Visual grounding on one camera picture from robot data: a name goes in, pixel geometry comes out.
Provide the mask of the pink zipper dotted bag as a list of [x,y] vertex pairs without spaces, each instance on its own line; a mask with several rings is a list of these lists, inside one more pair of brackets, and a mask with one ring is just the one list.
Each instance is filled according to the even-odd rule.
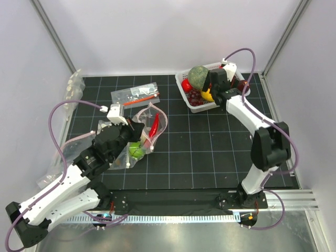
[[150,102],[146,108],[141,109],[132,119],[135,122],[144,124],[140,141],[130,143],[128,147],[130,157],[138,161],[146,154],[154,152],[158,138],[167,128],[168,118],[163,110]]

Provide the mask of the bright green round fruit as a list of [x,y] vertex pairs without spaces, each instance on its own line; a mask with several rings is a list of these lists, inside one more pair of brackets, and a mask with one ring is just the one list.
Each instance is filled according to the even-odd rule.
[[144,157],[145,152],[142,149],[142,143],[141,142],[132,142],[129,145],[129,153],[134,159],[141,159]]

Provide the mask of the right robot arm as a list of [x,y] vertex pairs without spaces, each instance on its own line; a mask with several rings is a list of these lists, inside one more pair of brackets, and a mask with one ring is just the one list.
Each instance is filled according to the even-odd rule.
[[289,127],[264,116],[233,88],[224,68],[207,72],[203,91],[209,91],[216,105],[224,107],[252,135],[250,158],[252,166],[237,186],[236,201],[243,208],[254,205],[264,184],[291,157]]

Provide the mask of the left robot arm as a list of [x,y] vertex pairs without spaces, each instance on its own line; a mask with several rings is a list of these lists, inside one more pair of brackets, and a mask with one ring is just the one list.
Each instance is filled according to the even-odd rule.
[[11,226],[5,238],[15,231],[24,248],[41,242],[53,228],[72,215],[89,209],[105,210],[111,205],[111,194],[95,178],[106,171],[123,149],[141,138],[144,123],[127,119],[125,125],[104,127],[71,165],[52,183],[30,199],[11,202],[5,209]]

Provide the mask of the red chili pepper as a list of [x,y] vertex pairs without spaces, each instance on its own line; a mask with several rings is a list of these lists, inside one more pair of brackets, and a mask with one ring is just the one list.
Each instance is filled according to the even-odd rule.
[[149,132],[149,137],[152,138],[156,135],[157,131],[158,131],[158,127],[159,127],[159,113],[157,113],[155,115],[155,119],[154,119],[154,122],[152,124],[152,127],[151,127],[151,130]]

